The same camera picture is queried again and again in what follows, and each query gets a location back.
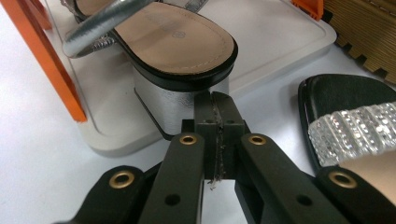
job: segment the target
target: brass grommet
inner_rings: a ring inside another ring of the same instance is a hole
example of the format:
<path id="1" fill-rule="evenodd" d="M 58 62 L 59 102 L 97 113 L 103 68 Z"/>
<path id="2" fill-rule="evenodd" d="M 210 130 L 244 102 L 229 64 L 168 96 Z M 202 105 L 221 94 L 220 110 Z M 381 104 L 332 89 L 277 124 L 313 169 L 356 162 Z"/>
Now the brass grommet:
<path id="1" fill-rule="evenodd" d="M 257 145 L 257 146 L 262 146 L 265 143 L 267 143 L 267 141 L 265 140 L 264 137 L 258 136 L 258 135 L 252 135 L 249 137 L 248 141 L 251 144 Z"/>
<path id="2" fill-rule="evenodd" d="M 183 145 L 192 145 L 197 142 L 197 138 L 194 135 L 184 135 L 180 137 L 180 143 Z"/>
<path id="3" fill-rule="evenodd" d="M 130 171 L 118 171 L 111 176 L 108 184 L 113 189 L 123 189 L 130 186 L 134 182 L 134 174 Z"/>
<path id="4" fill-rule="evenodd" d="M 358 186 L 358 183 L 354 178 L 339 171 L 329 173 L 329 178 L 334 184 L 345 189 L 354 189 Z"/>

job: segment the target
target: sandal strap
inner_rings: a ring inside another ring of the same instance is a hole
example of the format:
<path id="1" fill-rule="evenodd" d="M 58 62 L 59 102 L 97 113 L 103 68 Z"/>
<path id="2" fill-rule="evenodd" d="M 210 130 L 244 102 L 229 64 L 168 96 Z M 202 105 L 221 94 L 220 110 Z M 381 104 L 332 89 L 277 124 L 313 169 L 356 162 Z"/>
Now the sandal strap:
<path id="1" fill-rule="evenodd" d="M 178 7 L 184 7 L 188 11 L 191 12 L 198 12 L 201 10 L 201 8 L 206 4 L 208 0 L 159 0 L 159 2 L 163 2 L 166 4 L 178 6 Z"/>
<path id="2" fill-rule="evenodd" d="M 75 0 L 61 0 L 61 5 L 67 7 L 73 15 L 78 16 L 76 11 L 76 1 Z"/>
<path id="3" fill-rule="evenodd" d="M 133 16 L 154 0 L 116 0 L 98 13 L 90 16 L 75 30 L 66 35 L 64 54 L 70 58 L 81 56 L 82 51 L 111 31 L 114 27 Z"/>
<path id="4" fill-rule="evenodd" d="M 322 166 L 396 147 L 396 102 L 336 111 L 315 120 L 309 138 Z"/>

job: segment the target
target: sequined strap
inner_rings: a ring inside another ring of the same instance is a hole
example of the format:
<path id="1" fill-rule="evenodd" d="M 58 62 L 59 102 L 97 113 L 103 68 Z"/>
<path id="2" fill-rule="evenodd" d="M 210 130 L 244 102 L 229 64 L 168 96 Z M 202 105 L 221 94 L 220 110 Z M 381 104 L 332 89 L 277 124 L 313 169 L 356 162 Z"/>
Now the sequined strap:
<path id="1" fill-rule="evenodd" d="M 309 138 L 322 166 L 396 147 L 396 102 L 336 111 L 315 120 Z"/>

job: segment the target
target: orange frame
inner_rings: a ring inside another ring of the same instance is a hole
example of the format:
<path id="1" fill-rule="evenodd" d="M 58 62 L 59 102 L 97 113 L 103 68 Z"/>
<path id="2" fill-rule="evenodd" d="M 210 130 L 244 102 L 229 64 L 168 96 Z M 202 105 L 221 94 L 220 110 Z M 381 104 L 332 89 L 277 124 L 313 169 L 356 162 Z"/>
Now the orange frame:
<path id="1" fill-rule="evenodd" d="M 323 16 L 323 0 L 291 0 L 291 2 L 319 21 Z"/>
<path id="2" fill-rule="evenodd" d="M 51 29 L 39 0 L 0 0 L 29 49 L 35 55 L 54 89 L 75 121 L 87 120 L 78 93 L 43 29 Z"/>

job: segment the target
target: beige insole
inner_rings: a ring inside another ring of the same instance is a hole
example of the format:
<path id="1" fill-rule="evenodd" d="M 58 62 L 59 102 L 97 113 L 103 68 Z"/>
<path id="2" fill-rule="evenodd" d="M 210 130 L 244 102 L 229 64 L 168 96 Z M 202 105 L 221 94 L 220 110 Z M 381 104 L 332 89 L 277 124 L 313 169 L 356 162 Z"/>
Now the beige insole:
<path id="1" fill-rule="evenodd" d="M 85 15 L 111 0 L 77 0 Z M 221 27 L 180 7 L 151 3 L 115 30 L 146 64 L 172 75 L 194 75 L 224 63 L 233 39 Z"/>
<path id="2" fill-rule="evenodd" d="M 396 205 L 396 151 L 345 161 L 340 166 L 360 175 Z"/>

